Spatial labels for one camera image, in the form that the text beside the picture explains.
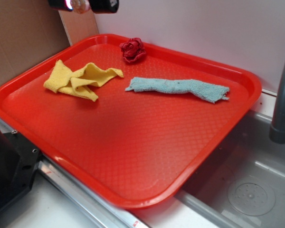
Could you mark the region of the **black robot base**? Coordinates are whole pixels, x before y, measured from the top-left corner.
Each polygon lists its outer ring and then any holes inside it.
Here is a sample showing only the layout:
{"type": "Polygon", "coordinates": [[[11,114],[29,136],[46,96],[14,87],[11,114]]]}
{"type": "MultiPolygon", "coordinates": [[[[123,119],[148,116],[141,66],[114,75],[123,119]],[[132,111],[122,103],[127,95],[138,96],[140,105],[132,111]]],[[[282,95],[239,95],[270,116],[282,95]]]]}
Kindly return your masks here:
{"type": "Polygon", "coordinates": [[[40,149],[21,133],[0,131],[0,213],[31,191],[40,149]]]}

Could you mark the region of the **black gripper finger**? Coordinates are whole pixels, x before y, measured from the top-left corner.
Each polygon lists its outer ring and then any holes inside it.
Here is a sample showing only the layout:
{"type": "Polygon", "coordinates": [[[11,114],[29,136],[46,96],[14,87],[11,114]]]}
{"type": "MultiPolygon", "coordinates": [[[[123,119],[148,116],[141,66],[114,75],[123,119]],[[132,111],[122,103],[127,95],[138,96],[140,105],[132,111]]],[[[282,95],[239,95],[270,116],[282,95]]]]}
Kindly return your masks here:
{"type": "Polygon", "coordinates": [[[89,0],[94,13],[116,13],[119,9],[119,0],[89,0]]]}
{"type": "Polygon", "coordinates": [[[48,0],[49,6],[54,10],[72,11],[70,0],[48,0]]]}

